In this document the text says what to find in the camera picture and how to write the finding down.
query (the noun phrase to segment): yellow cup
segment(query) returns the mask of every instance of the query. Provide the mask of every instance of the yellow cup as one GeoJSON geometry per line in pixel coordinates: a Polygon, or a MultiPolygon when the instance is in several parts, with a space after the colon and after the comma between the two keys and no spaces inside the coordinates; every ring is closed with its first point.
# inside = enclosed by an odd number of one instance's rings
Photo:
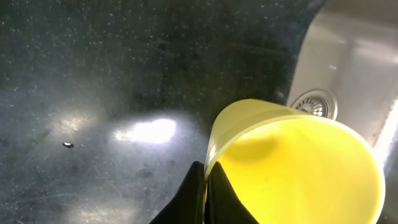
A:
{"type": "Polygon", "coordinates": [[[218,161],[259,223],[376,223],[384,174],[372,147],[349,127],[260,100],[216,118],[205,178],[218,161]]]}

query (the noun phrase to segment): speckled countertop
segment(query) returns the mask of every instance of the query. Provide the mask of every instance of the speckled countertop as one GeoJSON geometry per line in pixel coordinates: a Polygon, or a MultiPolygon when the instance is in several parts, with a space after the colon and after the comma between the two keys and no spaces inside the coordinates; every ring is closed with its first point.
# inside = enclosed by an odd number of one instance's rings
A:
{"type": "Polygon", "coordinates": [[[148,223],[225,106],[285,103],[320,4],[1,1],[0,223],[148,223]]]}

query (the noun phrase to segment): small debris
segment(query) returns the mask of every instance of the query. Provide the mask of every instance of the small debris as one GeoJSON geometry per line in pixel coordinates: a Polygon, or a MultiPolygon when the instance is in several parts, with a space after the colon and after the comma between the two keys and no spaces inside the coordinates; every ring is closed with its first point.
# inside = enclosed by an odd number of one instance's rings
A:
{"type": "Polygon", "coordinates": [[[73,148],[73,147],[75,147],[74,144],[69,143],[69,142],[64,142],[64,143],[62,143],[62,145],[65,146],[65,147],[67,147],[67,148],[70,148],[70,149],[73,148]]]}

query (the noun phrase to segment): drain strainer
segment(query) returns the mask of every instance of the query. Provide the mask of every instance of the drain strainer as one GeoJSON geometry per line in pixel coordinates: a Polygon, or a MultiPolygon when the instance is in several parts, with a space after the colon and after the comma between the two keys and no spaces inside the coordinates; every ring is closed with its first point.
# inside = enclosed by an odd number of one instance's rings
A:
{"type": "Polygon", "coordinates": [[[329,119],[336,119],[337,116],[335,97],[322,90],[303,94],[293,103],[292,108],[329,119]]]}

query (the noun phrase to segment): sink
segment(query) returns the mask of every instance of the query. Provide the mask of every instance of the sink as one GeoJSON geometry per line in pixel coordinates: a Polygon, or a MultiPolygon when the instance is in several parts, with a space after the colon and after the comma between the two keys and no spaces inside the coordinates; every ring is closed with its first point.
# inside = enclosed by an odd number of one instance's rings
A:
{"type": "Polygon", "coordinates": [[[398,223],[397,7],[394,0],[327,1],[303,41],[287,102],[333,110],[331,119],[374,147],[386,175],[377,223],[398,223]]]}

